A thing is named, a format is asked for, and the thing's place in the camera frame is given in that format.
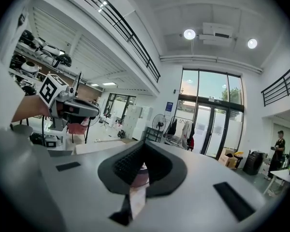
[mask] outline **fluorescent light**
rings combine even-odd
[[[195,38],[195,31],[193,31],[192,29],[187,29],[185,32],[184,32],[184,37],[187,39],[187,40],[193,40]]]
[[[116,83],[102,83],[103,85],[105,86],[108,86],[108,85],[116,85]]]
[[[250,49],[256,48],[257,44],[258,44],[258,42],[255,39],[250,39],[247,43],[247,45]]]

